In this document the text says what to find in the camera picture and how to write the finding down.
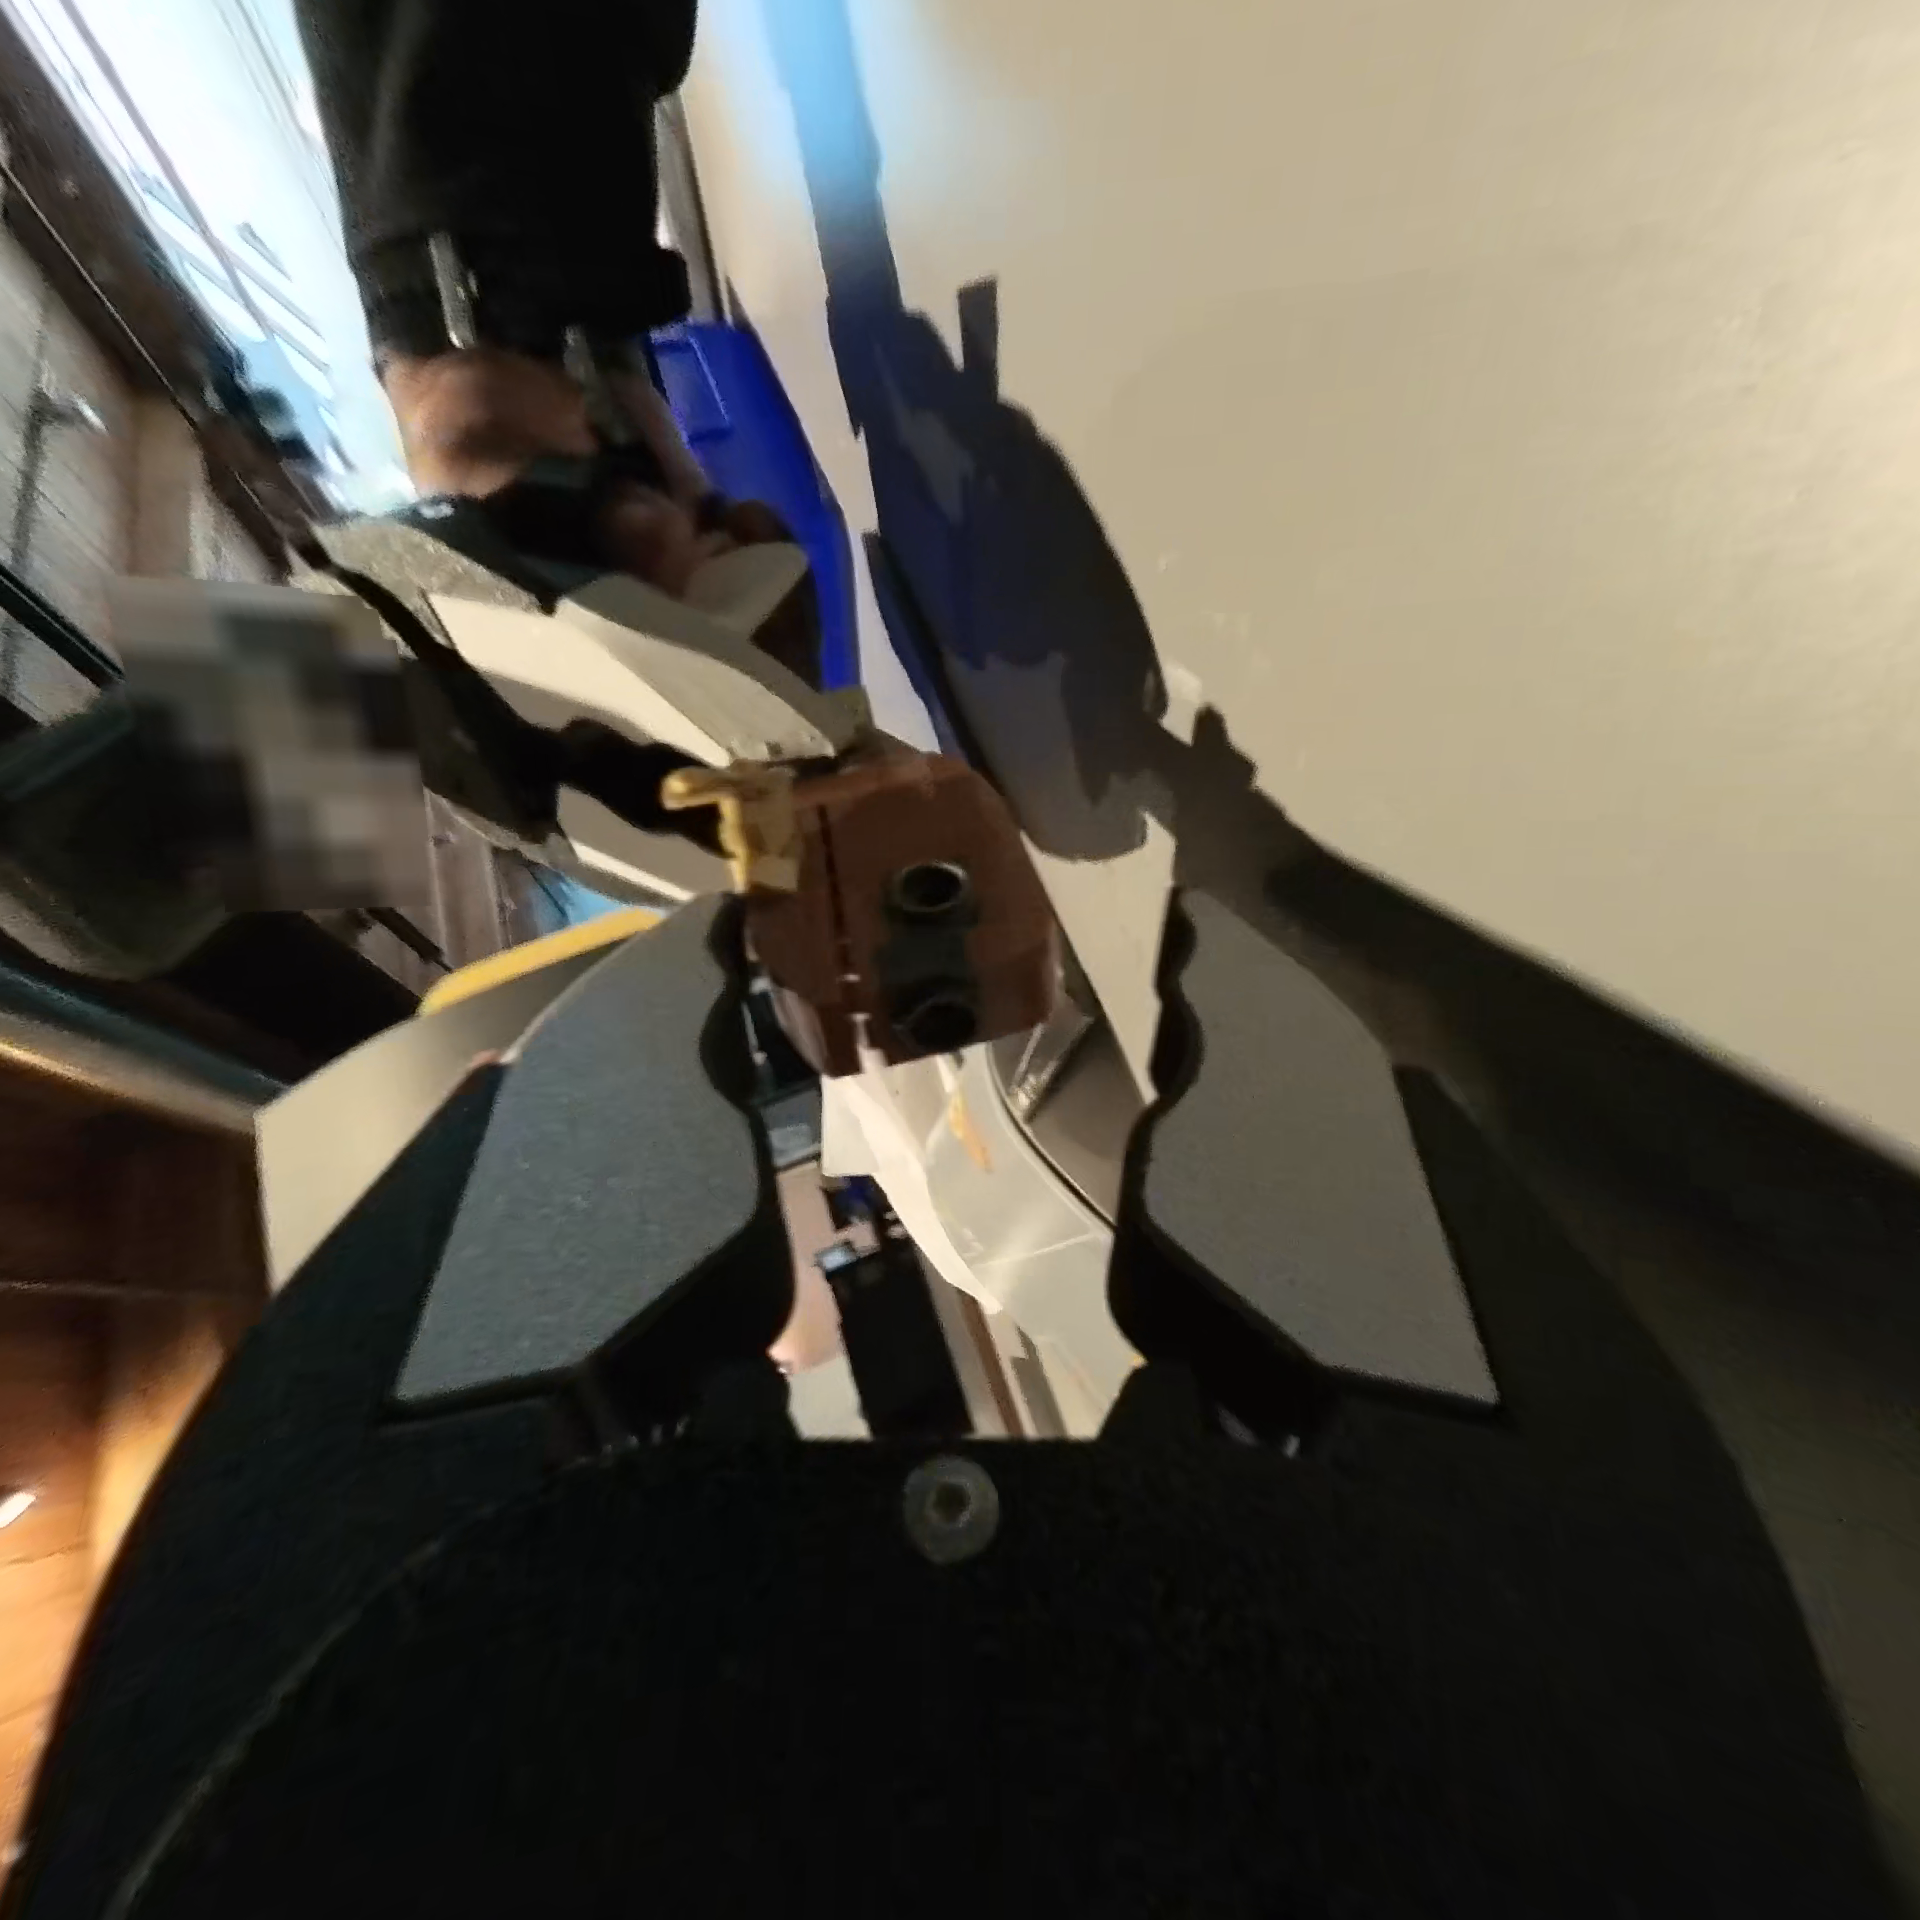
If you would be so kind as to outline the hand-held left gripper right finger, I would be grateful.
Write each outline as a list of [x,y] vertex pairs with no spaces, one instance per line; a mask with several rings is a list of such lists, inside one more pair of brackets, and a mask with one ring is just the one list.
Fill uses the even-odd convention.
[[1145,1351],[1186,1347],[1236,1411],[1308,1386],[1491,1413],[1500,1391],[1393,1058],[1221,902],[1173,909],[1172,1071],[1121,1164],[1113,1288]]

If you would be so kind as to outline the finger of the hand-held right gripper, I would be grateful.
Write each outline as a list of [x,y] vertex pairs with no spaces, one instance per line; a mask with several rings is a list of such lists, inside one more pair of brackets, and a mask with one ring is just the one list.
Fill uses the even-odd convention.
[[610,899],[695,899],[724,892],[724,859],[633,828],[588,795],[560,795],[560,873]]
[[457,653],[522,720],[588,720],[702,766],[836,757],[836,698],[735,627],[643,591],[551,613],[433,595]]

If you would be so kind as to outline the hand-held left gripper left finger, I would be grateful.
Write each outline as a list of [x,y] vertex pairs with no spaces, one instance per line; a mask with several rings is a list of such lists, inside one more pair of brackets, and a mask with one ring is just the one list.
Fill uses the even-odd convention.
[[584,1393],[687,1413],[783,1331],[738,902],[610,948],[507,1054],[395,1381],[413,1411]]

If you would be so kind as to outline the tan brick assembly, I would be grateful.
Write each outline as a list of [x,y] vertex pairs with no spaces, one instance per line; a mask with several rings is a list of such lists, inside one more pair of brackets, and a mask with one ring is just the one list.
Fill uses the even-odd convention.
[[791,896],[800,888],[802,832],[789,766],[684,766],[660,784],[660,804],[667,813],[716,815],[732,896]]

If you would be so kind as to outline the blue plastic bin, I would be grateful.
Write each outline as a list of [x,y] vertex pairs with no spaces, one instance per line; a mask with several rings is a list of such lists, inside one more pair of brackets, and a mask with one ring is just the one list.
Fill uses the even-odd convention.
[[852,544],[795,406],[749,326],[684,321],[649,338],[660,390],[716,492],[770,507],[813,574],[828,691],[861,684]]

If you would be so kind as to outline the grey desk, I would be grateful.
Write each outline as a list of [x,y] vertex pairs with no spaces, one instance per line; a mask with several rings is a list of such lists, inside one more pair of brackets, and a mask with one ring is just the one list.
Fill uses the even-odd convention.
[[1147,1086],[1175,883],[1747,1474],[1916,1917],[1916,5],[700,5],[888,724]]

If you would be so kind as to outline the person's right hand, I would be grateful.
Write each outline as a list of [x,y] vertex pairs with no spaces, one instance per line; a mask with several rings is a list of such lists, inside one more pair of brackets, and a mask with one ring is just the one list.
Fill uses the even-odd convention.
[[589,501],[569,547],[601,571],[629,574],[682,595],[725,553],[791,544],[787,523],[759,501],[721,498],[643,372],[616,366],[582,388],[560,361],[507,349],[438,354],[384,351],[377,379],[420,493],[495,501],[540,464],[593,464],[601,427],[643,447],[654,479],[622,479]]

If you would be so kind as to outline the empty white paper bag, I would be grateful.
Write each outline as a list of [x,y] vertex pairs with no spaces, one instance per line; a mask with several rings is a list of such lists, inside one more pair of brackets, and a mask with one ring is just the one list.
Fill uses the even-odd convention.
[[1108,1317],[1110,1229],[1014,1120],[988,1048],[824,1080],[822,1167],[874,1181],[933,1272],[1028,1336]]

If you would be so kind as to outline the orange and tan brick model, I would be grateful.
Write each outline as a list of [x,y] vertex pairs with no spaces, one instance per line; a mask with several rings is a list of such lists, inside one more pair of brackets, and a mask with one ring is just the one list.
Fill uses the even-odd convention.
[[791,789],[795,881],[746,896],[743,938],[813,1072],[917,1064],[1050,1018],[1057,924],[982,775],[906,752]]

